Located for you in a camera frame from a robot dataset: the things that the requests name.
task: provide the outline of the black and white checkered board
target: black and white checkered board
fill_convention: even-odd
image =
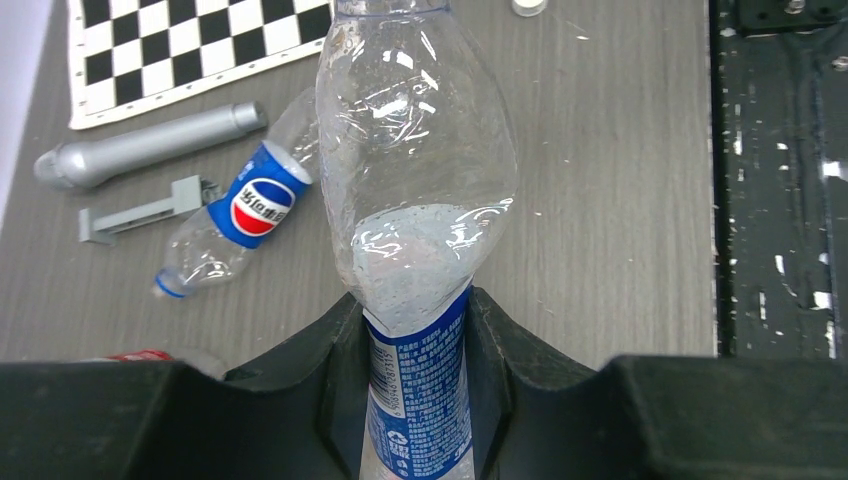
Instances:
[[[329,0],[68,0],[72,115],[123,120],[321,51]]]

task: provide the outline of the pepsi bottle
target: pepsi bottle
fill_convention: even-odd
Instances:
[[[317,175],[315,91],[289,105],[227,194],[198,210],[168,240],[157,296],[183,298],[239,275]]]
[[[316,83],[336,267],[371,336],[364,480],[474,478],[463,322],[512,210],[506,108],[448,0],[336,0]]]

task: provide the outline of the recycling symbol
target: recycling symbol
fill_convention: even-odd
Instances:
[[[392,430],[388,433],[388,436],[389,441],[397,443],[398,445],[406,445],[407,443],[409,443],[409,440],[407,440],[406,437],[404,437],[403,434],[400,432]]]

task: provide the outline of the bottle neck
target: bottle neck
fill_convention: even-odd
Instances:
[[[449,0],[335,0],[342,15],[408,15],[448,8]]]

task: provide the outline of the blue and white label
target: blue and white label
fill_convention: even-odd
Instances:
[[[368,432],[377,457],[395,475],[436,479],[471,447],[463,378],[465,308],[471,287],[424,330],[389,338],[373,326]]]
[[[209,204],[209,215],[232,242],[256,248],[309,185],[287,172],[260,145],[227,195]]]

